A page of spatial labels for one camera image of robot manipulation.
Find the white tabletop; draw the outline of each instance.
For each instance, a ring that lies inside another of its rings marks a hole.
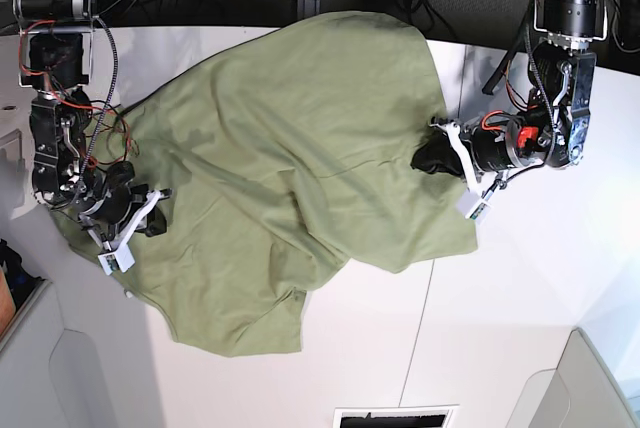
[[[133,103],[202,59],[269,31],[114,30],[121,65],[114,102]],[[428,44],[450,113],[471,117],[508,107],[504,93],[480,93],[501,52]],[[30,159],[33,92],[17,87],[16,45],[15,38],[0,39],[0,106],[20,108],[0,111],[0,136],[23,129]],[[111,55],[101,33],[95,60],[88,92],[103,97]],[[512,81],[521,92],[528,90],[525,68],[519,57]],[[174,344],[160,314],[127,300],[113,280],[73,255],[40,209],[18,210],[25,216],[13,220],[8,234],[0,227],[0,235],[19,242],[32,266],[54,281],[65,325],[96,342],[123,428],[320,428],[330,426],[336,407],[449,404],[460,405],[455,428],[505,426],[527,379],[556,366],[575,324],[590,326],[596,345],[606,343],[605,322],[618,308],[620,289],[637,308],[623,330],[631,341],[624,356],[603,355],[626,363],[618,367],[621,376],[640,378],[640,350],[632,350],[640,287],[629,288],[640,285],[633,251],[640,240],[638,99],[635,78],[598,69],[579,167],[539,170],[497,195],[475,254],[421,263],[397,276],[351,262],[310,297],[304,350],[296,355],[226,360]]]

